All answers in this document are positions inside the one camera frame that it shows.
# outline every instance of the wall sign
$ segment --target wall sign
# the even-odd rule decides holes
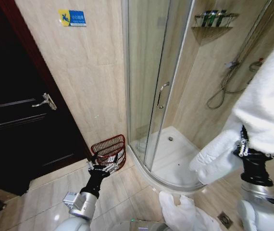
[[[86,26],[83,11],[58,10],[63,26]]]

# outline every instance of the red wire basket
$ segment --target red wire basket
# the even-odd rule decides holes
[[[125,137],[117,135],[105,141],[93,144],[91,151],[97,156],[99,165],[116,163],[118,170],[123,167],[126,161]]]

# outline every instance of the glass shower door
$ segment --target glass shower door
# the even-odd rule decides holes
[[[129,142],[144,162],[169,0],[128,1]]]
[[[129,143],[151,170],[191,0],[128,0]]]
[[[191,0],[174,0],[170,3],[144,162],[149,170],[152,170],[160,133],[164,128],[168,99],[171,94],[191,3]]]

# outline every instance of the white cloth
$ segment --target white cloth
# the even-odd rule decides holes
[[[159,198],[165,222],[173,231],[221,231],[215,219],[195,207],[193,199],[181,195],[176,206],[171,194],[160,192]]]
[[[249,147],[274,154],[274,50],[234,105],[222,132],[191,161],[189,168],[209,184],[237,169],[241,160],[232,154],[241,126]]]

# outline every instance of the floor drain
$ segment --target floor drain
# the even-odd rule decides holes
[[[231,225],[233,224],[233,221],[230,219],[230,217],[227,216],[226,213],[221,212],[221,214],[218,215],[218,219],[222,222],[222,224],[229,229]]]

